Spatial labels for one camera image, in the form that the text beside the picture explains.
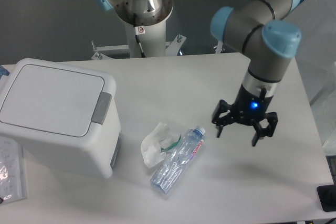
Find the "crumpled plastic bag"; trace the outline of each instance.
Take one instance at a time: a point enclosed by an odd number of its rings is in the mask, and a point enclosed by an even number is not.
[[[141,143],[140,148],[145,165],[151,168],[163,161],[166,152],[176,146],[180,138],[172,134],[167,124],[159,123]]]

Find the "white table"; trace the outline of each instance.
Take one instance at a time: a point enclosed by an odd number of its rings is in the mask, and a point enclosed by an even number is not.
[[[68,62],[117,81],[122,145],[107,180],[50,169],[25,153],[29,197],[0,207],[1,223],[274,223],[336,217],[316,187],[332,184],[295,61],[268,111],[272,138],[251,147],[252,127],[233,124],[216,138],[211,115],[232,103],[248,66],[240,54]],[[167,196],[151,188],[156,168],[140,144],[158,122],[202,125],[206,142]]]

